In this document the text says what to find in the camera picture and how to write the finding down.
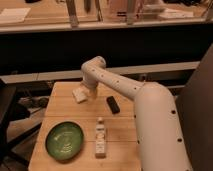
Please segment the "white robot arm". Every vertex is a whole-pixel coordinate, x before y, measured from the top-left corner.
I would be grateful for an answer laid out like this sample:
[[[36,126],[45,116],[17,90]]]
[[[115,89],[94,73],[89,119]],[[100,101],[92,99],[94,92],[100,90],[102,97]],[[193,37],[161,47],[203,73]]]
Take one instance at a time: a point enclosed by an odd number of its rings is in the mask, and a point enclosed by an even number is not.
[[[88,89],[102,83],[134,102],[142,171],[193,171],[175,100],[167,87],[109,72],[101,56],[83,63],[81,71]]]

